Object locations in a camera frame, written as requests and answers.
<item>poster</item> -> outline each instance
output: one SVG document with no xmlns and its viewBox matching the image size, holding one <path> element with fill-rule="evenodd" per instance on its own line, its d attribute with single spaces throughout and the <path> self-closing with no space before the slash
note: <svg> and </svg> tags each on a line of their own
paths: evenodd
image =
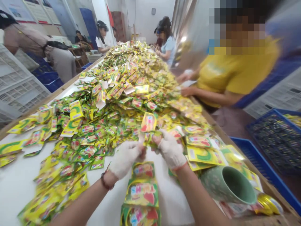
<svg viewBox="0 0 301 226">
<path fill-rule="evenodd" d="M 52 23 L 55 25 L 61 25 L 59 19 L 57 18 L 53 8 L 51 7 L 50 3 L 48 0 L 41 0 L 43 8 L 47 12 L 49 18 L 51 19 Z"/>
<path fill-rule="evenodd" d="M 23 23 L 35 23 L 34 18 L 30 15 L 30 12 L 22 0 L 2 1 L 2 3 L 8 9 L 7 13 L 11 14 L 16 21 Z"/>
<path fill-rule="evenodd" d="M 38 0 L 23 0 L 35 19 L 41 24 L 52 24 Z"/>
</svg>

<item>white glove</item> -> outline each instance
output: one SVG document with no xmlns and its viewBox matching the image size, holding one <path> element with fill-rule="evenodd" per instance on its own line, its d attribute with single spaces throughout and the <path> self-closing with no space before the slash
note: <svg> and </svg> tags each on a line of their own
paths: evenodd
<svg viewBox="0 0 301 226">
<path fill-rule="evenodd" d="M 133 163 L 145 152 L 145 148 L 138 141 L 125 141 L 119 151 L 115 153 L 109 170 L 115 174 L 118 179 L 124 176 L 131 169 Z"/>
<path fill-rule="evenodd" d="M 153 141 L 158 145 L 158 150 L 161 152 L 168 167 L 172 170 L 178 170 L 187 162 L 183 155 L 183 148 L 177 143 L 173 135 L 160 129 L 163 138 L 153 136 Z"/>
</svg>

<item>hand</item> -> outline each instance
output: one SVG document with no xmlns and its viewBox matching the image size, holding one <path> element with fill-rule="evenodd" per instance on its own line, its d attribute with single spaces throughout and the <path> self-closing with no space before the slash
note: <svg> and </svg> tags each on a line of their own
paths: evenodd
<svg viewBox="0 0 301 226">
<path fill-rule="evenodd" d="M 191 77 L 192 77 L 192 74 L 183 73 L 179 77 L 177 77 L 176 80 L 179 84 L 182 84 L 185 81 L 191 80 Z"/>
<path fill-rule="evenodd" d="M 181 94 L 183 97 L 197 95 L 197 87 L 184 87 L 181 89 Z"/>
<path fill-rule="evenodd" d="M 173 135 L 165 130 L 160 129 L 163 138 L 153 136 L 152 140 L 158 145 L 158 150 L 161 152 L 168 167 L 172 170 L 182 168 L 187 160 L 183 155 L 182 145 L 178 144 Z"/>
<path fill-rule="evenodd" d="M 119 151 L 114 155 L 109 170 L 120 180 L 131 169 L 136 160 L 143 160 L 146 155 L 146 147 L 138 141 L 123 142 Z"/>
</svg>

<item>pile of packets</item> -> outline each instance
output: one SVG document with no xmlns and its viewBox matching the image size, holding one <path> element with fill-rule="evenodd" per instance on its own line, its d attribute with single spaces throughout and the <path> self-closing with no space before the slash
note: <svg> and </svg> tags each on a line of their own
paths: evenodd
<svg viewBox="0 0 301 226">
<path fill-rule="evenodd" d="M 135 163 L 129 180 L 120 226 L 160 226 L 158 184 L 153 162 Z"/>
<path fill-rule="evenodd" d="M 18 215 L 23 224 L 45 224 L 60 213 L 89 187 L 86 169 L 103 168 L 105 157 L 114 155 L 122 142 L 139 140 L 156 150 L 152 136 L 160 135 L 159 128 L 175 136 L 198 175 L 202 169 L 229 164 L 262 192 L 258 176 L 239 152 L 223 143 L 202 107 L 181 96 L 167 65 L 141 43 L 111 49 L 98 68 L 81 73 L 80 78 L 86 77 L 91 81 L 79 80 L 78 91 L 41 106 L 8 131 L 34 130 L 29 139 L 0 145 L 3 166 L 21 150 L 25 158 L 32 157 L 46 142 L 56 142 L 34 179 L 36 196 Z M 64 165 L 58 168 L 58 162 Z"/>
</svg>

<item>green mug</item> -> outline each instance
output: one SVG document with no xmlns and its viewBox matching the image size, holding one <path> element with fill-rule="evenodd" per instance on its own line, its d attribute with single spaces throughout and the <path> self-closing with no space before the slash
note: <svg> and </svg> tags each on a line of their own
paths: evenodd
<svg viewBox="0 0 301 226">
<path fill-rule="evenodd" d="M 209 195 L 217 201 L 255 204 L 257 196 L 249 180 L 231 166 L 216 166 L 201 174 Z"/>
</svg>

